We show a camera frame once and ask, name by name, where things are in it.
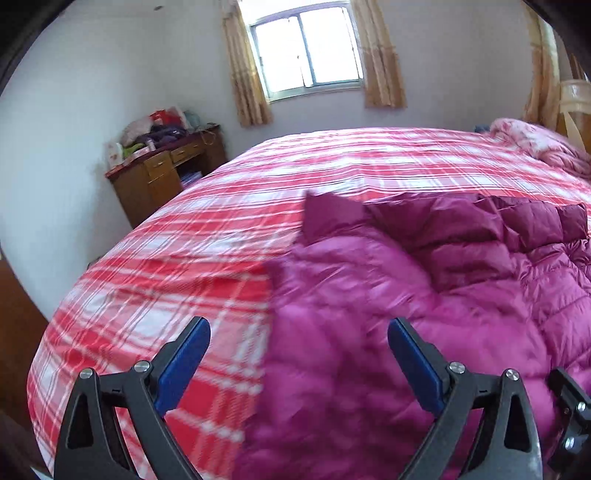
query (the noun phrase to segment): window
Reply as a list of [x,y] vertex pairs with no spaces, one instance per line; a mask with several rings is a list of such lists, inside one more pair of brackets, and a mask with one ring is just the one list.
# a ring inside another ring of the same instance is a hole
[[348,6],[307,5],[252,24],[271,100],[360,85],[363,73]]

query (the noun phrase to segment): purple clothing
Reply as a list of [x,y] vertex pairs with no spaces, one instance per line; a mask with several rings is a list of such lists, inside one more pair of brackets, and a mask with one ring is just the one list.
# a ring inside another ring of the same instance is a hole
[[[297,241],[268,266],[263,391],[233,479],[395,479],[433,421],[388,348],[397,316],[473,372],[517,369],[548,454],[560,425],[545,376],[565,367],[591,387],[588,265],[583,205],[308,196]],[[473,411],[446,478],[478,421]]]

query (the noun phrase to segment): wooden furniture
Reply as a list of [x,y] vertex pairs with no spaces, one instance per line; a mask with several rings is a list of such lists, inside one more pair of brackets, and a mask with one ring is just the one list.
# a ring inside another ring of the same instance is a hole
[[46,471],[27,407],[27,375],[47,327],[0,250],[0,478]]
[[591,83],[587,80],[560,82],[556,131],[575,147],[591,152]]
[[0,410],[31,427],[27,375],[47,320],[33,304],[0,251]]
[[220,127],[212,125],[136,158],[106,176],[135,228],[182,192],[184,179],[194,178],[196,172],[208,175],[227,161]]

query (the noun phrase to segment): red plaid bedspread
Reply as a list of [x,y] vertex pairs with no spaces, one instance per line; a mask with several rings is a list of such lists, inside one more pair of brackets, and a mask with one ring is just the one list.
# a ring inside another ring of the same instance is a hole
[[[269,140],[186,190],[87,271],[63,300],[28,379],[29,409],[53,470],[78,372],[152,358],[193,316],[209,350],[166,420],[204,479],[228,479],[261,389],[270,330],[263,262],[291,244],[306,190],[374,200],[398,192],[478,191],[591,206],[591,187],[507,140],[434,129],[356,129]],[[138,473],[152,478],[129,417]]]

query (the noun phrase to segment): metal screw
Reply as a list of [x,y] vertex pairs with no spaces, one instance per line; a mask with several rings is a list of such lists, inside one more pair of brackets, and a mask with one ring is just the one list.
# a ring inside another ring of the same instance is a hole
[[80,372],[80,378],[86,380],[87,378],[92,377],[92,369],[85,368],[82,372]]
[[134,365],[134,370],[139,374],[144,373],[148,368],[150,368],[150,362],[146,360],[140,360]]
[[513,370],[512,368],[507,370],[507,372],[505,372],[505,375],[507,376],[507,378],[510,378],[514,381],[519,380],[519,372],[517,370]]
[[455,374],[462,374],[466,371],[466,366],[461,364],[460,362],[452,362],[449,364],[449,370],[454,372]]

